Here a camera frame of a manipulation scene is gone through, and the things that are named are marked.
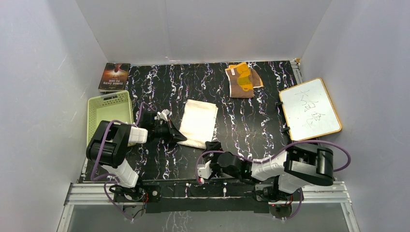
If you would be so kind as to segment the white terry towel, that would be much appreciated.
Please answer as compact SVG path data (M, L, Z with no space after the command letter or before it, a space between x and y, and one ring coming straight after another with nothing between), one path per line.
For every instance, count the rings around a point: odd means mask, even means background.
M180 145L205 149L214 136L218 108L213 103L187 100L179 131L187 139Z

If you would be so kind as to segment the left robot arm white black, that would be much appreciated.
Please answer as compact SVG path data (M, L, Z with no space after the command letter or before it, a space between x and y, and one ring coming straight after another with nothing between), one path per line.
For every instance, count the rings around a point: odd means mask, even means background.
M135 144L145 144L154 139L176 144L187 140L169 117L169 111L143 112L137 124L117 120L103 120L88 143L86 157L112 174L119 185L126 188L132 201L143 198L145 189L137 183L139 175L126 161L126 150Z

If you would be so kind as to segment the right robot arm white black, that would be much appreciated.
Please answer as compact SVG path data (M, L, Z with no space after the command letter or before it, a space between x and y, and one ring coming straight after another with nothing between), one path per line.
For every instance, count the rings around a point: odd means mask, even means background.
M249 160L228 151L208 150L203 159L204 163L196 166L199 183L219 174L249 185L274 178L272 193L278 200L308 184L333 184L333 151L320 145L296 142L271 157Z

